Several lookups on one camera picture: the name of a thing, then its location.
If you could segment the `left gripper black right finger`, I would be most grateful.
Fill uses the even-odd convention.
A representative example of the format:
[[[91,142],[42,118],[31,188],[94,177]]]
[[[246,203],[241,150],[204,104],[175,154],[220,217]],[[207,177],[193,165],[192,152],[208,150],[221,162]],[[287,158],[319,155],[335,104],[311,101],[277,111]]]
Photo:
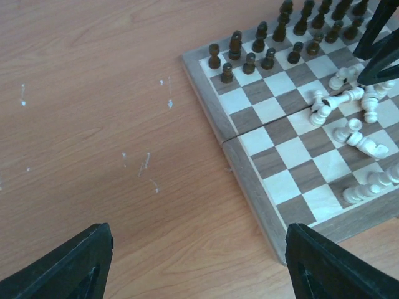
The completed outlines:
[[[290,224],[286,264],[296,298],[398,298],[398,280],[305,224]]]

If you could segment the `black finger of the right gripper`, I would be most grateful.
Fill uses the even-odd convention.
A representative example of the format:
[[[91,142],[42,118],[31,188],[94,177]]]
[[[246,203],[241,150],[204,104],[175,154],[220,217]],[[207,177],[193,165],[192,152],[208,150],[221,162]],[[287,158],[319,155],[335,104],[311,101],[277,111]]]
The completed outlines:
[[[369,86],[398,78],[398,66],[390,65],[398,59],[398,30],[379,41],[375,40],[397,8],[398,1],[380,1],[353,52],[356,58],[368,61],[357,78],[361,85]]]

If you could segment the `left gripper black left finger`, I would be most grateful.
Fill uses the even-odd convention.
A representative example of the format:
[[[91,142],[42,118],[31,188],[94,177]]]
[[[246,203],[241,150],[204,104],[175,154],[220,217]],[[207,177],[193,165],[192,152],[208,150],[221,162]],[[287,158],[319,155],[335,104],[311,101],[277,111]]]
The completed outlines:
[[[112,256],[109,224],[93,224],[1,280],[1,298],[103,298]]]

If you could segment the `wooden chess board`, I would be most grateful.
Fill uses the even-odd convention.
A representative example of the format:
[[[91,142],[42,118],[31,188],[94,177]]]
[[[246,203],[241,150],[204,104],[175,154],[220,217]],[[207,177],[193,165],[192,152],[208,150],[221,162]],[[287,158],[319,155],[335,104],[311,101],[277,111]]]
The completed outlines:
[[[287,61],[296,42],[309,44],[317,29],[298,36],[294,12],[286,38],[276,42],[277,22],[269,23],[266,48],[274,48],[274,66],[266,70],[265,52],[252,49],[256,30],[240,32],[237,60],[229,57],[230,39],[214,41],[183,54],[186,73],[214,133],[251,206],[260,228],[281,263],[286,231],[291,223],[308,225],[334,242],[341,242],[398,215],[398,185],[373,198],[352,204],[343,192],[367,182],[370,173],[398,162],[398,87],[383,86],[375,102],[378,119],[363,123],[367,141],[385,145],[381,160],[334,140],[336,128],[365,114],[359,101],[335,104],[322,126],[310,123],[315,100],[335,95],[329,80],[342,67],[358,69],[353,56],[360,36],[338,36],[321,42],[316,55],[302,52],[298,63]]]

